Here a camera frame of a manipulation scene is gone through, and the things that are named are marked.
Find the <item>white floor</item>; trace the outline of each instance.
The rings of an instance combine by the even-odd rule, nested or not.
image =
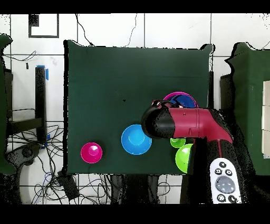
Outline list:
[[[79,14],[79,22],[85,29],[85,35],[94,45],[125,46],[129,43],[132,29],[135,26],[136,14]],[[256,49],[261,49],[270,41],[270,19],[264,14],[148,14],[138,13],[136,28],[133,30],[128,47],[146,48],[197,48],[203,44],[214,44],[216,50],[213,59],[214,71],[214,99],[215,108],[220,108],[219,79],[230,73],[229,65],[224,61],[233,50],[237,42],[248,42]],[[83,30],[78,26],[75,14],[60,14],[59,38],[28,38],[28,15],[0,15],[0,33],[8,34],[13,42],[4,50],[4,54],[17,59],[25,59],[33,51],[36,56],[29,61],[17,61],[4,56],[5,65],[12,69],[13,81],[13,109],[35,108],[35,67],[45,65],[49,69],[49,80],[46,81],[47,125],[59,125],[63,128],[63,71],[64,47],[63,40],[71,39],[81,45],[88,45]],[[32,28],[32,35],[56,35],[56,14],[41,14],[39,27]],[[33,118],[34,111],[16,111],[14,120]],[[16,148],[19,143],[10,143],[8,150]],[[49,158],[46,151],[40,152],[44,169],[49,171]],[[56,170],[62,168],[62,157],[54,156]],[[95,180],[96,175],[89,175]],[[89,184],[87,174],[76,176],[76,183],[80,193],[96,195],[98,181]],[[170,185],[168,194],[160,196],[161,203],[179,203],[182,176],[167,176]],[[166,175],[160,177],[159,182],[166,181]],[[44,172],[41,162],[36,159],[34,164],[26,166],[21,175],[21,195],[23,203],[30,204],[38,191],[36,184],[44,182]],[[164,194],[168,186],[160,184],[158,193]],[[80,197],[71,204],[92,203]]]

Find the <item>blue bowl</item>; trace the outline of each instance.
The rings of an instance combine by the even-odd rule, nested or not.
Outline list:
[[[141,155],[150,148],[152,138],[144,134],[141,125],[131,125],[124,130],[121,136],[121,143],[128,153]]]
[[[195,108],[196,107],[196,104],[194,103],[193,99],[189,96],[186,96],[186,95],[173,96],[170,99],[170,102],[172,102],[173,104],[179,103],[183,107],[187,107],[187,108]]]

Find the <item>green cloth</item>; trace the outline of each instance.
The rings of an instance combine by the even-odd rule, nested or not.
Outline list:
[[[252,50],[237,45],[232,64],[236,121],[244,135],[257,175],[270,175],[270,160],[262,154],[263,81],[270,80],[270,50]]]
[[[4,76],[4,59],[3,52],[6,46],[11,43],[11,39],[7,35],[0,35],[0,173],[10,175],[16,173],[16,168],[8,163],[4,157],[7,148],[6,140],[6,123],[7,123],[7,101],[6,101],[6,88]]]
[[[207,106],[209,54],[203,50],[84,47],[68,41],[68,165],[69,173],[182,174],[170,139],[153,139],[142,155],[121,145],[123,131],[140,124],[154,99],[174,91],[191,94]],[[84,144],[103,149],[98,163],[81,159]]]

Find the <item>bowl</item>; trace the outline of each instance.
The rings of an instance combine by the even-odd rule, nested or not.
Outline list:
[[[122,136],[123,148],[132,155],[141,155],[150,148],[152,138],[149,138],[141,128],[141,125],[131,125],[127,127]]]
[[[188,172],[188,162],[189,162],[189,154],[190,149],[193,144],[186,144],[182,146],[175,155],[175,162],[179,170],[184,173]]]
[[[170,142],[171,142],[172,147],[181,148],[186,143],[186,139],[185,138],[171,138]]]
[[[187,108],[195,108],[198,107],[197,102],[194,100],[194,98],[185,92],[172,92],[171,94],[168,94],[164,97],[164,100],[168,100],[175,104],[176,102],[179,102],[183,107]]]
[[[102,148],[95,142],[86,143],[81,149],[81,157],[87,163],[97,163],[102,157]]]

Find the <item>lime green bowl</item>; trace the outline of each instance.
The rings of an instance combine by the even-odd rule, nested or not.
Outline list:
[[[171,142],[172,147],[181,148],[186,143],[186,139],[185,138],[171,138],[170,142]]]
[[[188,172],[189,153],[193,144],[182,146],[175,155],[175,162],[179,170],[184,173]]]

